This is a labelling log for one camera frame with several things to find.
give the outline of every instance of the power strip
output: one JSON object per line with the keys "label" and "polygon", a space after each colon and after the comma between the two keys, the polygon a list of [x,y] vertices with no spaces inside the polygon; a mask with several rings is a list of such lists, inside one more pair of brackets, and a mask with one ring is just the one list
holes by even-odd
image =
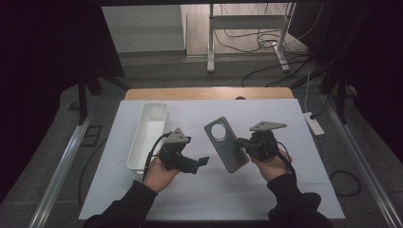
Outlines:
{"label": "power strip", "polygon": [[314,133],[315,136],[320,137],[323,135],[325,132],[323,131],[322,127],[320,127],[319,123],[317,122],[316,119],[311,120],[311,112],[306,112],[303,114],[305,117],[306,123],[308,123],[309,128],[311,129],[312,133]]}

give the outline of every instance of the white tabletop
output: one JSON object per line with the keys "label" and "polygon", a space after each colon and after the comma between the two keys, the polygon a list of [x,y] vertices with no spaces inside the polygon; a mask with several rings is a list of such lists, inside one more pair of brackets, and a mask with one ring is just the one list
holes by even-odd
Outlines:
{"label": "white tabletop", "polygon": [[[79,219],[99,215],[119,200],[135,179],[126,166],[128,153],[144,104],[122,101]],[[156,197],[148,220],[256,220],[267,219],[276,198],[251,162],[229,174],[204,126],[225,117],[239,138],[249,138],[249,127],[260,121],[287,124],[273,130],[293,157],[301,192],[322,196],[318,211],[329,219],[344,219],[335,191],[317,153],[313,138],[295,99],[239,101],[153,101],[168,104],[168,127],[180,127],[192,137],[183,155],[197,160],[210,157],[196,175],[179,174]]]}

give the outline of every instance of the white plastic container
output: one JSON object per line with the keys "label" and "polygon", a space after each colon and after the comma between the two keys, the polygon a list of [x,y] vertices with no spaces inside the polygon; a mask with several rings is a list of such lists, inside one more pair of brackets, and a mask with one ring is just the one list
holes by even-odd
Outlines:
{"label": "white plastic container", "polygon": [[[142,115],[127,158],[127,168],[139,175],[143,174],[148,153],[151,151],[156,140],[167,129],[167,118],[167,104],[147,103],[143,106]],[[158,143],[154,154],[160,150],[162,142]]]}

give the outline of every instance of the hand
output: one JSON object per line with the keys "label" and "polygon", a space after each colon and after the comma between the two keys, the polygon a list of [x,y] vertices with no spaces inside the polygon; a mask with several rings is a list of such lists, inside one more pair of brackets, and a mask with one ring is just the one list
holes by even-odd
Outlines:
{"label": "hand", "polygon": [[166,170],[161,159],[156,156],[149,165],[143,184],[158,193],[163,191],[180,172],[177,169]]}
{"label": "hand", "polygon": [[[279,150],[279,152],[288,160],[288,155],[284,151]],[[289,173],[287,166],[278,156],[265,161],[260,161],[252,156],[249,156],[249,158],[251,159],[251,162],[258,167],[261,175],[267,182],[270,182],[278,176]]]}

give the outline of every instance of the person's left hand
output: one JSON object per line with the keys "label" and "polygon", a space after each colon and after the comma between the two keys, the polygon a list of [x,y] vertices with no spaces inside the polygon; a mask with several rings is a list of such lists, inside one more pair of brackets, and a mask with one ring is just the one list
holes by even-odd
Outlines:
{"label": "person's left hand", "polygon": [[163,191],[180,172],[177,169],[166,170],[161,159],[155,156],[149,165],[143,184],[158,193]]}

